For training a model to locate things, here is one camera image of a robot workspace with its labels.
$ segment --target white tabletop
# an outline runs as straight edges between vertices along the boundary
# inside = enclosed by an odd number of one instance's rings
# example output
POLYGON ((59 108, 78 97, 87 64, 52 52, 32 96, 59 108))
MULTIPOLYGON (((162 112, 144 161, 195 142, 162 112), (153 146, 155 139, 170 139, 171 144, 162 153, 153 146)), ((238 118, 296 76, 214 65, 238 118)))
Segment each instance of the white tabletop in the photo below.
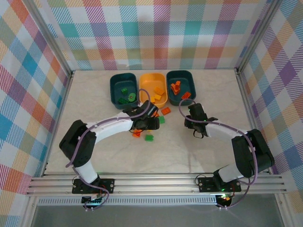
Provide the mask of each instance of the white tabletop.
MULTIPOLYGON (((233 70, 189 70, 196 87, 196 102, 200 102, 208 117, 240 129, 250 129, 242 97, 233 70)), ((111 76, 131 72, 137 76, 149 72, 166 75, 169 70, 77 71, 71 85, 65 109, 59 123, 46 168, 50 172, 72 172, 65 168, 68 159, 59 149, 59 143, 71 124, 101 121, 120 112, 110 101, 111 76)), ((193 131, 184 127, 184 118, 177 106, 169 101, 171 113, 165 123, 153 132, 143 132, 135 138, 130 132, 121 132, 95 145, 92 163, 96 171, 125 172, 213 172, 234 163, 230 143, 216 138, 197 139, 193 131), (153 142, 144 136, 151 133, 153 142)))

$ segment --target yellow bin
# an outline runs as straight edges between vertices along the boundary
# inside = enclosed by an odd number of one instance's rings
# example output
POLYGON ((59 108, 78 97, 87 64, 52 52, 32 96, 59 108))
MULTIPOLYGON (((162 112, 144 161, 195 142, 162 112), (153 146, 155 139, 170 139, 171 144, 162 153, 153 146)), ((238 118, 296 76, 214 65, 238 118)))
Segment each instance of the yellow bin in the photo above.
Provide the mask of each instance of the yellow bin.
MULTIPOLYGON (((155 105, 158 108, 165 106, 167 102, 167 86, 165 76, 161 73, 146 73, 140 76, 139 89, 143 88, 147 90, 151 97, 155 96, 154 89, 159 87, 164 90, 164 94, 161 96, 160 100, 155 100, 155 105)), ((144 103, 148 99, 144 91, 140 91, 140 102, 144 103)))

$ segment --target teal bin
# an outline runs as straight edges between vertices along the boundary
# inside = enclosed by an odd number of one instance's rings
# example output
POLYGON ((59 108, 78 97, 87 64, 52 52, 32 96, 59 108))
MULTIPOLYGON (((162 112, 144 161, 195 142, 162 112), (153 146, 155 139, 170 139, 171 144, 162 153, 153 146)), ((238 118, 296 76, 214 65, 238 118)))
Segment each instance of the teal bin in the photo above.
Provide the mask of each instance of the teal bin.
MULTIPOLYGON (((186 70, 176 70, 176 71, 169 71, 166 74, 166 82, 167 82, 167 90, 169 94, 169 102, 172 105, 179 105, 180 101, 182 100, 181 97, 185 94, 185 92, 190 92, 191 96, 190 99, 196 98, 196 89, 194 84, 193 75, 186 70), (180 92, 175 95, 172 89, 170 88, 171 84, 175 84, 177 81, 180 81, 180 92)), ((192 104, 191 101, 184 101, 182 105, 190 105, 192 104)))
POLYGON ((121 73, 113 75, 109 81, 110 85, 110 99, 112 104, 119 110, 135 107, 138 105, 138 85, 137 78, 132 73, 121 73), (126 88, 127 93, 123 94, 122 89, 126 88), (121 104, 118 102, 120 98, 128 101, 128 96, 130 93, 135 93, 136 98, 133 102, 127 104, 121 104))

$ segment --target green plastic piece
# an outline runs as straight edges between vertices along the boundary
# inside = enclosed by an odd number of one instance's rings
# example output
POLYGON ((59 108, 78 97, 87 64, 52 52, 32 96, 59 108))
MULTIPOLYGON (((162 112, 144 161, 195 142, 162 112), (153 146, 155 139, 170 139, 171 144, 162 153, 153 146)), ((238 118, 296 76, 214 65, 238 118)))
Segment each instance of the green plastic piece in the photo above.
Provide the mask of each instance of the green plastic piece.
POLYGON ((123 94, 123 95, 127 95, 127 93, 128 93, 128 92, 127 92, 127 88, 123 88, 121 91, 122 91, 122 94, 123 94))
POLYGON ((145 141, 153 142, 153 135, 146 135, 145 141))
POLYGON ((127 100, 123 99, 123 98, 119 98, 118 103, 119 104, 128 104, 129 102, 127 100))
POLYGON ((160 116, 159 117, 159 122, 160 122, 160 124, 164 124, 165 123, 164 116, 160 116))
POLYGON ((135 93, 130 93, 128 96, 128 101, 131 103, 136 99, 136 94, 135 93))

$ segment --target plastic bin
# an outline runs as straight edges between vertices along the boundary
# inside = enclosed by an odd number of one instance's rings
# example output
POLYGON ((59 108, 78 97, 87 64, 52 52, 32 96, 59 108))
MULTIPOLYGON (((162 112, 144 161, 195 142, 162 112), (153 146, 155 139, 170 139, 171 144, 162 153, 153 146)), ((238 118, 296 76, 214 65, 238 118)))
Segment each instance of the plastic bin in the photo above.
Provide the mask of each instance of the plastic bin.
MULTIPOLYGON (((172 105, 179 105, 179 102, 182 100, 181 97, 185 94, 185 92, 190 92, 191 96, 190 99, 196 98, 196 89, 194 84, 193 75, 186 70, 176 70, 170 71, 166 74, 166 81, 167 81, 167 90, 169 94, 169 102, 172 105), (172 83, 176 83, 180 81, 180 92, 177 95, 174 95, 174 92, 170 88, 172 83)), ((190 105, 192 104, 191 101, 184 101, 182 105, 190 105)))
MULTIPOLYGON (((167 102, 167 90, 166 90, 166 80, 165 76, 161 73, 146 73, 140 76, 139 80, 139 88, 143 88, 147 90, 147 92, 150 94, 150 96, 154 96, 155 87, 159 87, 164 90, 163 95, 161 96, 160 100, 155 100, 155 106, 158 108, 162 108, 165 106, 167 102)), ((148 99, 145 92, 140 91, 140 102, 144 103, 148 99)))
POLYGON ((110 99, 115 107, 119 110, 126 109, 129 107, 137 106, 137 95, 138 95, 138 85, 137 78, 132 73, 121 73, 113 75, 109 81, 110 85, 110 99), (122 94, 122 89, 127 88, 127 95, 122 94), (136 99, 134 102, 127 104, 118 103, 119 98, 123 98, 128 100, 128 96, 130 93, 136 94, 136 99))

